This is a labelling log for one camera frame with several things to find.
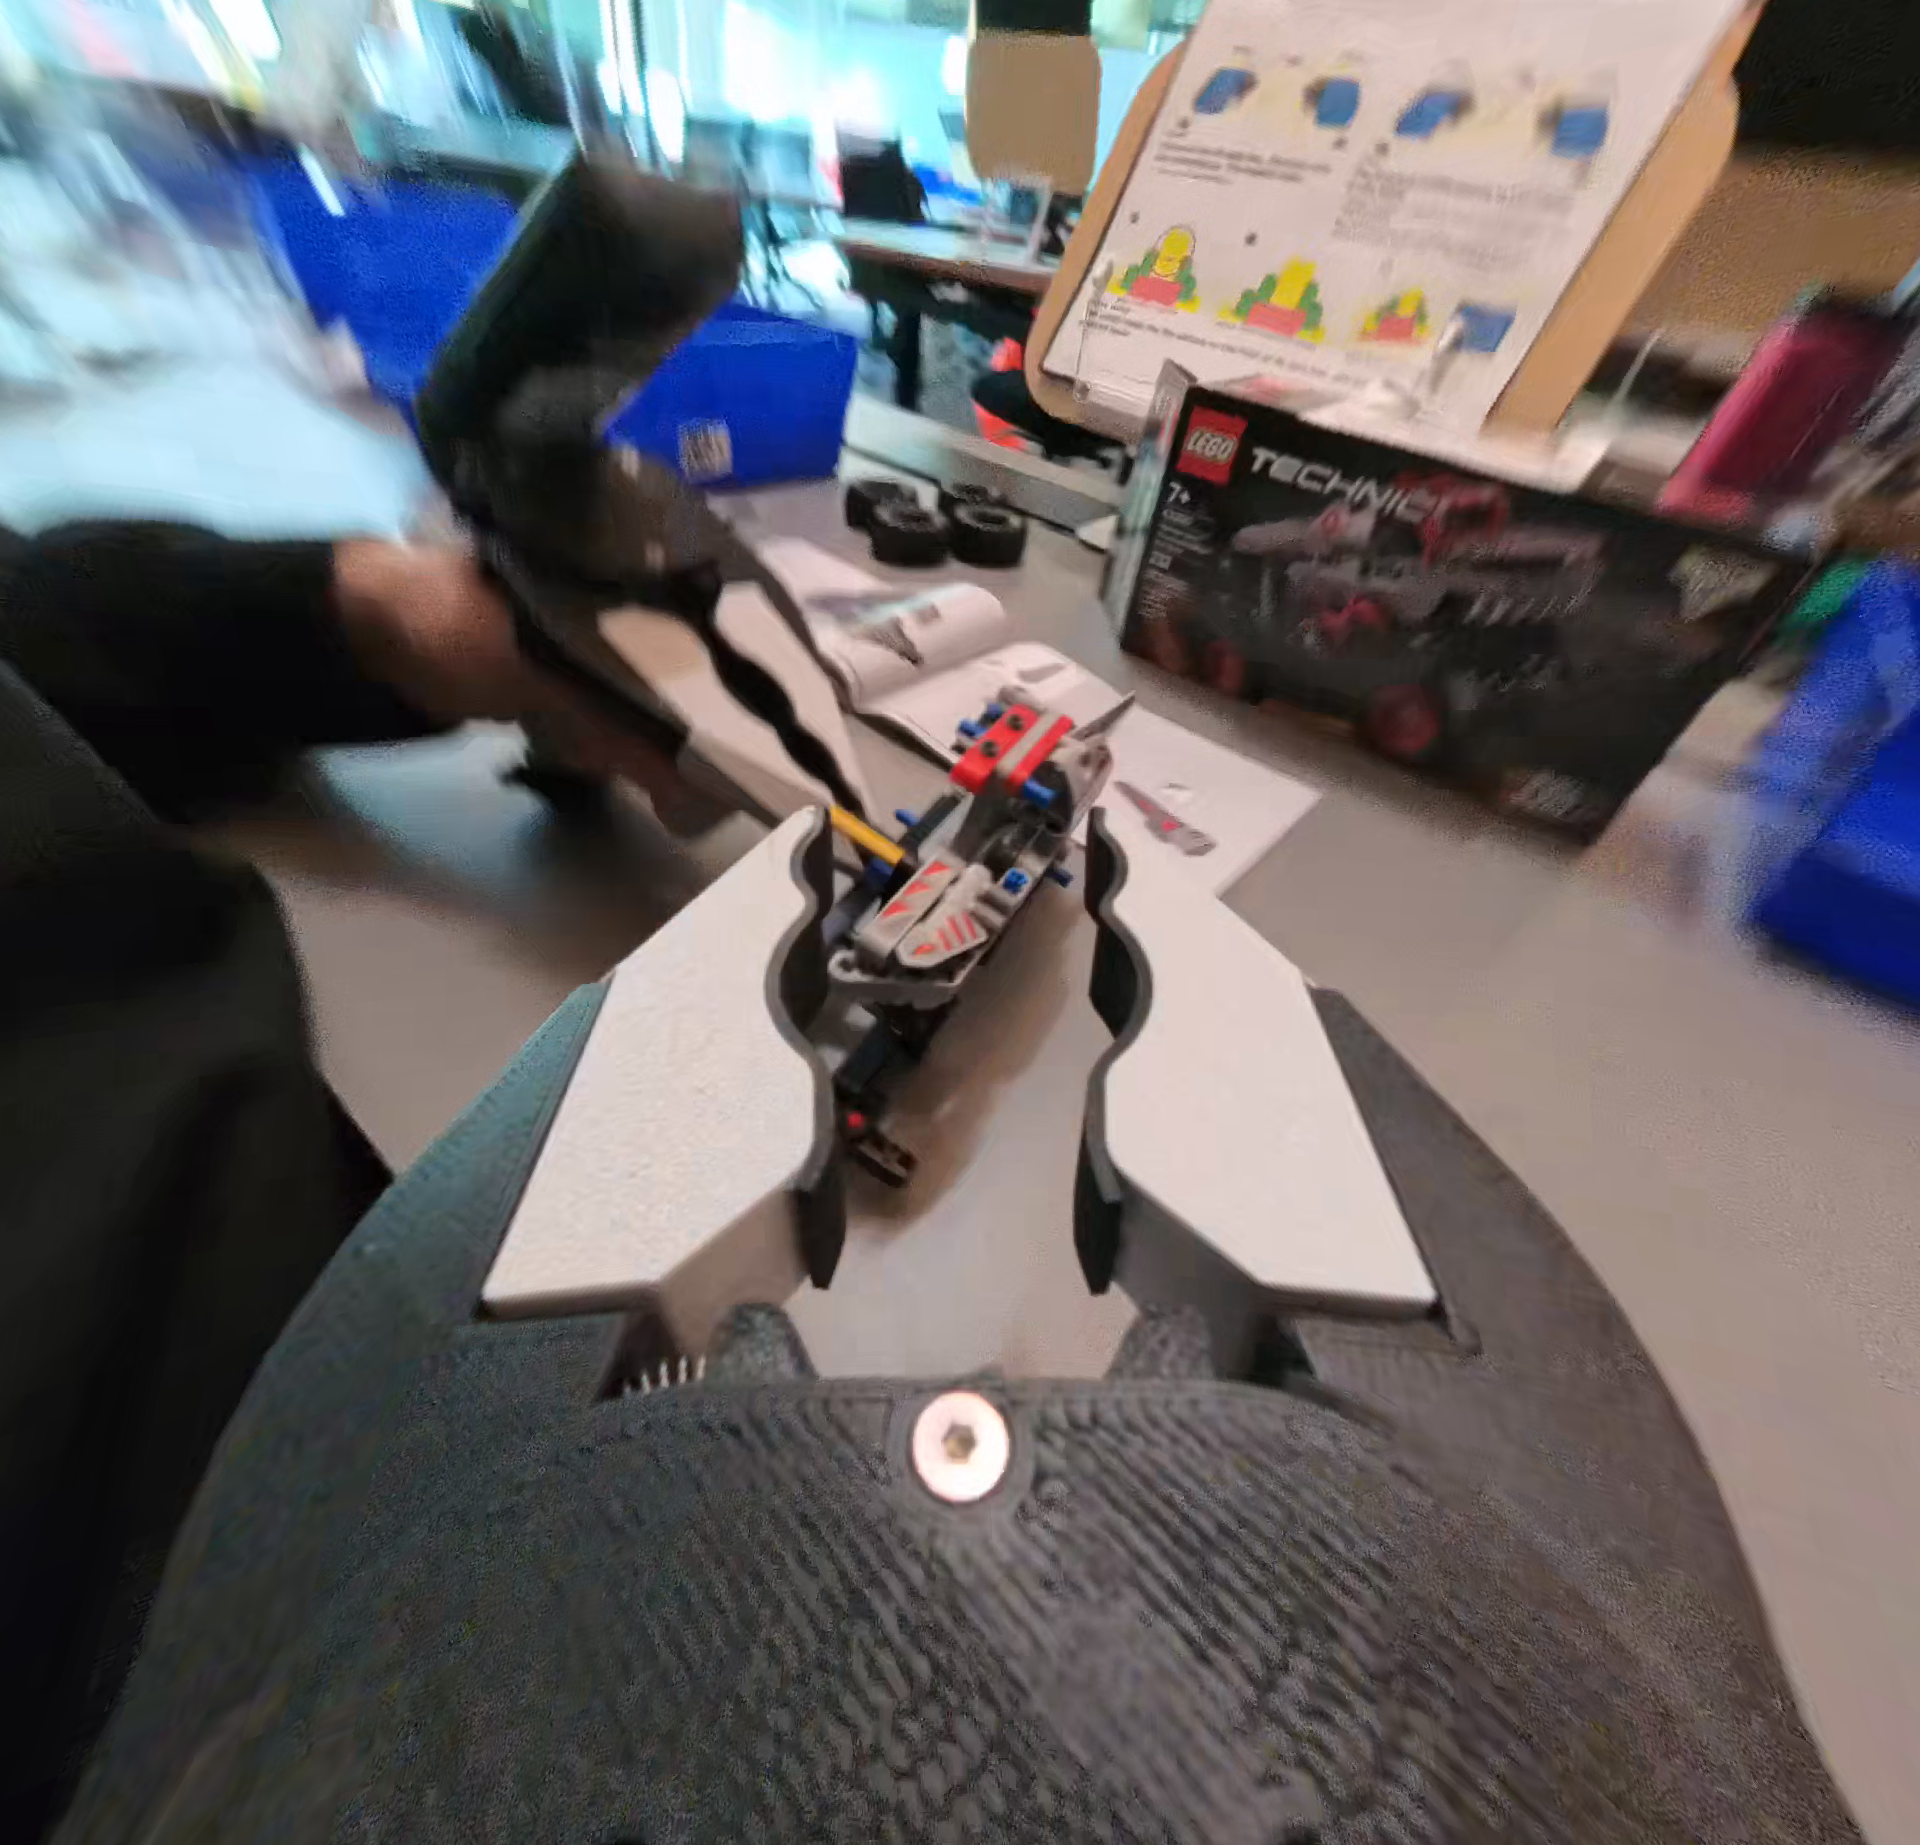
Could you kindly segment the toy brick vehicle model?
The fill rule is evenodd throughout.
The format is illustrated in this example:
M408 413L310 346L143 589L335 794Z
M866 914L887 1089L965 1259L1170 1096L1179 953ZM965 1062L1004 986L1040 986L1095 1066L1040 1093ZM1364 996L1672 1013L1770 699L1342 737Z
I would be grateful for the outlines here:
M1068 853L1115 774L1116 701L1085 723L1020 686L967 719L942 790L875 841L825 921L829 994L860 1017L833 1073L841 1150L900 1192L916 1158L893 1136L900 1078L925 1064L948 1017L1030 901L1072 883Z

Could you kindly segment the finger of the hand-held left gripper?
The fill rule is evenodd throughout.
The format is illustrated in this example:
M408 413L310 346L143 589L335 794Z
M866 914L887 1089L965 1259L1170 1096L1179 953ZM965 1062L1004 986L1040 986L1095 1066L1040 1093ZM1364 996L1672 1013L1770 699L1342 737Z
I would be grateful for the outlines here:
M829 780L810 777L774 725L723 681L723 669L685 621L647 606L597 617L597 643L613 656L624 690L679 731L677 768L717 807L781 824L799 811L826 811Z
M749 705L725 684L728 705L720 742L743 783L778 812L837 804L872 817L872 788L854 742L839 684L819 660L810 635L790 623L764 585L726 585L712 629L783 701L787 723L769 699Z

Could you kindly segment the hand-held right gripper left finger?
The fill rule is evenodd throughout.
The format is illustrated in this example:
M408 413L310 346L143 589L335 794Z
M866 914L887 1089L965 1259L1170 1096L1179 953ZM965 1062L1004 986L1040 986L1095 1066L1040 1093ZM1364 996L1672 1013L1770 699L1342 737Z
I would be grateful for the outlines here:
M494 1320L717 1320L829 1287L849 1237L829 997L833 829L766 832L604 981L492 1259Z

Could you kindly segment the black toy box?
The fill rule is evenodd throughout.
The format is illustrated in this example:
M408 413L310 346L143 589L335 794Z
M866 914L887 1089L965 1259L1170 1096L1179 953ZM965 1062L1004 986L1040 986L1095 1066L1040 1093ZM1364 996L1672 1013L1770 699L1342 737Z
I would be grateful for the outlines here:
M1103 585L1121 649L1593 841L1815 569L1479 454L1165 363Z

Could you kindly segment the pink bottle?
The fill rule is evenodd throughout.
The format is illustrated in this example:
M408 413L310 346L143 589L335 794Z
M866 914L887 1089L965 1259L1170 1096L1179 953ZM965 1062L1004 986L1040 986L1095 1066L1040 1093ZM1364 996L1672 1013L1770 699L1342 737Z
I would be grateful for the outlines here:
M1909 338L1893 296L1813 289L1757 344L1655 510L1754 529L1803 496Z

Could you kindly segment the dark background table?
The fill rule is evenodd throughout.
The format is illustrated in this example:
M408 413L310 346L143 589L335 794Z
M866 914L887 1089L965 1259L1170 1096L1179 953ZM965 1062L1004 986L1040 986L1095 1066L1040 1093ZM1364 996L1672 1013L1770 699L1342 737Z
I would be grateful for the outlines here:
M922 400L925 323L1025 343L1058 269L1044 252L933 225L847 219L831 241L853 292L887 319L893 403L910 413Z

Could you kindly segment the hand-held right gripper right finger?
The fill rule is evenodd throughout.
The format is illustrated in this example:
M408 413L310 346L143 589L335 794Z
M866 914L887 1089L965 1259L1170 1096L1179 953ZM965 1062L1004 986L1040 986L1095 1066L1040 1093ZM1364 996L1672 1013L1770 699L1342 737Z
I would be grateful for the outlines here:
M1070 1200L1088 1293L1197 1313L1229 1373L1303 1321L1438 1327L1442 1290L1308 977L1106 811L1083 902L1105 1033Z

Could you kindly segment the person's black sweater torso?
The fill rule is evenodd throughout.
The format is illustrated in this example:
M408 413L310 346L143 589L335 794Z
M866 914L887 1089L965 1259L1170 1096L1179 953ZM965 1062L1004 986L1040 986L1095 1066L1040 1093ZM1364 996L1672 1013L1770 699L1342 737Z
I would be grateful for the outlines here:
M3 706L3 1838L39 1842L284 1321L388 1178L277 895Z

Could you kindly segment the person's left hand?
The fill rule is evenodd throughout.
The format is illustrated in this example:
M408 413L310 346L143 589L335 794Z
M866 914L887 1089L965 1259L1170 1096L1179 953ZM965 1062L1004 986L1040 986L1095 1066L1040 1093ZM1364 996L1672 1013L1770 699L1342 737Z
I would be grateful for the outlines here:
M331 560L350 655L437 726L517 726L568 771L635 783L661 817L705 807L656 744L522 649L515 612L464 544L350 536Z

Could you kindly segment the white instruction booklet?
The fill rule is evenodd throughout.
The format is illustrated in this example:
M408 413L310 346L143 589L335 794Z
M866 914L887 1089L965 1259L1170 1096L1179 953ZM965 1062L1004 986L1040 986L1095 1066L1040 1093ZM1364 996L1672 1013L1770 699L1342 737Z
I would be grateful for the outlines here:
M1018 638L1003 600L958 578L891 581L805 538L763 548L805 611L844 703L869 725L954 764L958 726L1013 688L1077 725L1105 721L1121 693L1049 643ZM1115 771L1103 790L1110 822L1157 841L1222 895L1318 794L1250 759L1133 706L1116 721Z

